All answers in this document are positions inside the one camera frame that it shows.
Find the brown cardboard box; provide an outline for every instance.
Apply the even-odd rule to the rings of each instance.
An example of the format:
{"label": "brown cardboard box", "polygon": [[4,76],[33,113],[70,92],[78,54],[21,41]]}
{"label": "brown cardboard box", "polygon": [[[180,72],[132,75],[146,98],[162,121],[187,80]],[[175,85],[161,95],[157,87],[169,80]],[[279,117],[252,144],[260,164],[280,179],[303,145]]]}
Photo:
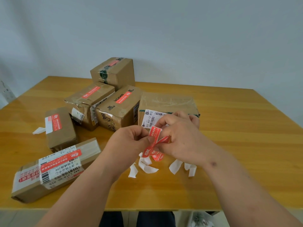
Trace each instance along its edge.
{"label": "brown cardboard box", "polygon": [[52,152],[78,143],[74,124],[65,107],[45,113],[46,139]]}
{"label": "brown cardboard box", "polygon": [[71,117],[87,130],[98,126],[95,107],[115,92],[115,88],[100,82],[93,83],[64,99]]}
{"label": "brown cardboard box", "polygon": [[121,127],[134,125],[138,120],[138,107],[142,90],[125,86],[96,107],[100,126],[116,131]]}
{"label": "brown cardboard box", "polygon": [[121,57],[112,57],[91,70],[94,82],[101,82],[115,87],[115,91],[131,85],[134,86],[133,60]]}
{"label": "brown cardboard box", "polygon": [[151,128],[165,113],[172,114],[176,111],[200,117],[191,96],[143,92],[138,109],[138,125]]}
{"label": "brown cardboard box", "polygon": [[[77,160],[67,160],[65,163],[58,164],[55,168],[51,169],[54,171],[56,168],[60,168],[61,166],[65,167],[66,165],[67,169],[59,173],[59,175],[56,176],[56,179],[51,176],[51,170],[48,170],[42,173],[41,180],[43,179],[44,183],[40,183],[40,174],[43,165],[40,166],[39,162],[41,163],[51,160],[51,157],[54,155],[63,156],[66,154],[66,152],[80,153],[79,149],[81,151],[81,155],[78,154],[79,157]],[[44,157],[40,160],[22,166],[15,174],[12,198],[23,203],[33,202],[73,182],[77,179],[81,172],[83,172],[83,170],[89,167],[89,165],[98,157],[100,152],[101,150],[96,138],[92,138],[52,154],[51,156]]]}

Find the forearm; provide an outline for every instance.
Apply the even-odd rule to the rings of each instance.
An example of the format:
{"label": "forearm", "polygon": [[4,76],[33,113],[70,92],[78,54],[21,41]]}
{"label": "forearm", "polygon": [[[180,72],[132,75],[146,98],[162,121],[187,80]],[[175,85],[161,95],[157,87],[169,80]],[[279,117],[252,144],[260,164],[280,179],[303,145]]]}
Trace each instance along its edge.
{"label": "forearm", "polygon": [[37,226],[98,226],[113,179],[100,155]]}
{"label": "forearm", "polygon": [[231,154],[218,146],[211,152],[203,168],[215,187],[230,226],[302,226]]}

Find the person's leg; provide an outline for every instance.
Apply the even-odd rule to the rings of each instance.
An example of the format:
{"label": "person's leg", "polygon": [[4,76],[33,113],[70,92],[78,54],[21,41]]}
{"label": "person's leg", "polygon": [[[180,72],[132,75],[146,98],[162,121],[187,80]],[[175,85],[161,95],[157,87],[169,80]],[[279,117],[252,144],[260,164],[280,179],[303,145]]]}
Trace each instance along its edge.
{"label": "person's leg", "polygon": [[124,227],[121,211],[103,212],[99,227]]}
{"label": "person's leg", "polygon": [[137,227],[176,227],[173,212],[139,212]]}

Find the hand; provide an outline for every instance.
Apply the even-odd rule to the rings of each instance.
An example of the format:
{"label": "hand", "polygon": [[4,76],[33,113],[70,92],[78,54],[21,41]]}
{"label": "hand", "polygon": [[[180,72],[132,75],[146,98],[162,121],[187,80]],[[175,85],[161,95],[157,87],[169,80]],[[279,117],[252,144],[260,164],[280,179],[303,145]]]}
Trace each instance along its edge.
{"label": "hand", "polygon": [[171,143],[160,143],[156,147],[165,154],[171,155],[185,163],[203,166],[209,158],[209,152],[216,146],[199,132],[199,119],[183,111],[163,116],[155,124],[163,128],[161,136],[171,136]]}
{"label": "hand", "polygon": [[150,146],[154,137],[148,136],[148,131],[138,125],[118,129],[108,140],[100,154],[103,164],[107,164],[109,173],[114,180],[127,170],[146,147]]}

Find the white label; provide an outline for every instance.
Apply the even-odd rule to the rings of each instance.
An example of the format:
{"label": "white label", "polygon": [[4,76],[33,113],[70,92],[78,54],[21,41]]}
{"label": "white label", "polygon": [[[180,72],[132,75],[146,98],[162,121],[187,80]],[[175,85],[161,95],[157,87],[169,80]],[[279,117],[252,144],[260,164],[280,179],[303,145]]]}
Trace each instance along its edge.
{"label": "white label", "polygon": [[51,122],[51,116],[45,117],[45,131],[46,134],[53,132],[53,124]]}
{"label": "white label", "polygon": [[78,111],[77,109],[75,109],[73,107],[73,109],[71,110],[71,117],[77,121],[79,124],[82,123],[82,120],[84,118],[84,114],[82,114],[80,111]]}
{"label": "white label", "polygon": [[106,100],[109,96],[111,96],[112,94],[108,95],[107,97],[105,97],[104,99],[100,100],[98,103],[94,104],[91,106],[90,110],[91,110],[91,118],[92,118],[92,123],[93,125],[96,125],[98,123],[97,121],[97,117],[96,117],[96,112],[95,112],[95,108],[102,103],[104,100]]}
{"label": "white label", "polygon": [[23,169],[22,171],[18,171],[15,174],[12,193],[38,181],[39,181],[38,164]]}
{"label": "white label", "polygon": [[[47,189],[51,189],[81,174],[84,169],[81,166],[80,158],[77,157],[79,151],[81,150],[76,150],[76,146],[71,146],[39,159],[40,183]],[[69,153],[71,153],[71,157],[75,158],[68,160],[67,154]]]}
{"label": "white label", "polygon": [[138,107],[139,107],[140,101],[134,106],[134,123],[138,120]]}
{"label": "white label", "polygon": [[152,110],[145,110],[145,114],[142,121],[142,127],[145,128],[152,128],[158,120],[166,115],[166,113],[159,112],[159,111],[152,111]]}

